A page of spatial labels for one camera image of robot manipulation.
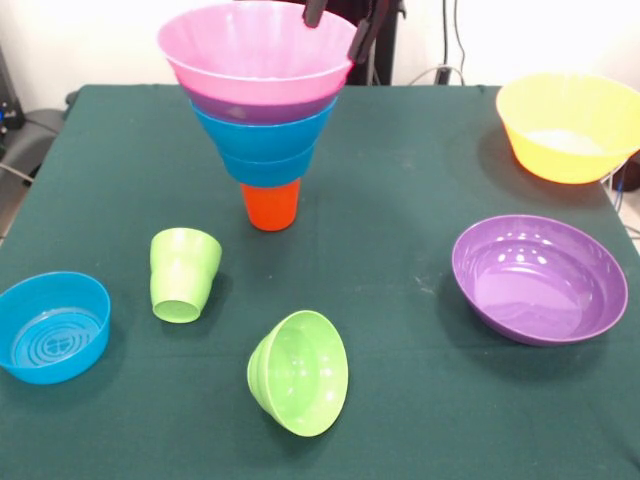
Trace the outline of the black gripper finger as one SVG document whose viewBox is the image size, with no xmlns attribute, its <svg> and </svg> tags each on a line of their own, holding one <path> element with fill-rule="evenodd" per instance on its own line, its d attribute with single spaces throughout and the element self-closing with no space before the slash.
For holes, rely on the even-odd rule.
<svg viewBox="0 0 640 480">
<path fill-rule="evenodd" d="M 302 18 L 309 28 L 317 28 L 326 9 L 327 0 L 306 0 Z"/>
<path fill-rule="evenodd" d="M 348 58 L 353 63 L 361 64 L 367 59 L 369 51 L 384 23 L 389 6 L 389 0 L 373 0 L 370 2 L 369 12 L 359 22 L 348 51 Z"/>
</svg>

